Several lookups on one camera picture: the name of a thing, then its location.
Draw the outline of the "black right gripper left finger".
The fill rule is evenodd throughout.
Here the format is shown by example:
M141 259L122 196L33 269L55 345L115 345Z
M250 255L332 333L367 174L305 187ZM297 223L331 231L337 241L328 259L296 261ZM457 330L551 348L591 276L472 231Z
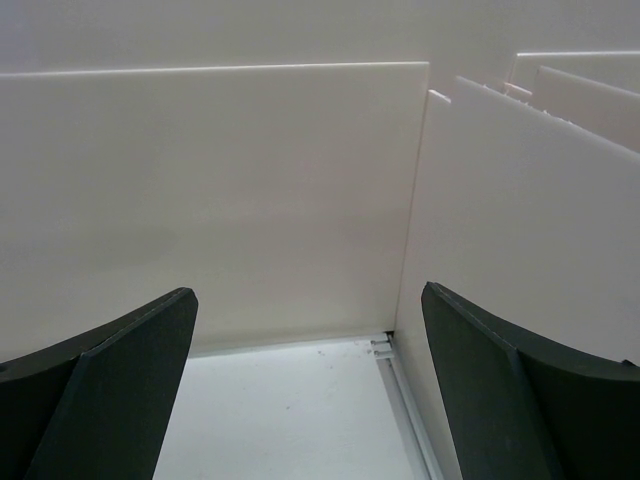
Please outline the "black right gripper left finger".
M2 478L152 478L197 312L181 287L2 363Z

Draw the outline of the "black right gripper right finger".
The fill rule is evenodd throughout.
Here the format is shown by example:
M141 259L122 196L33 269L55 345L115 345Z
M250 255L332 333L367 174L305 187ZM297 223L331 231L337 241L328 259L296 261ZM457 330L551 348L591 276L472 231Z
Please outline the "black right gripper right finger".
M638 478L637 365L547 339L438 283L421 303L463 478Z

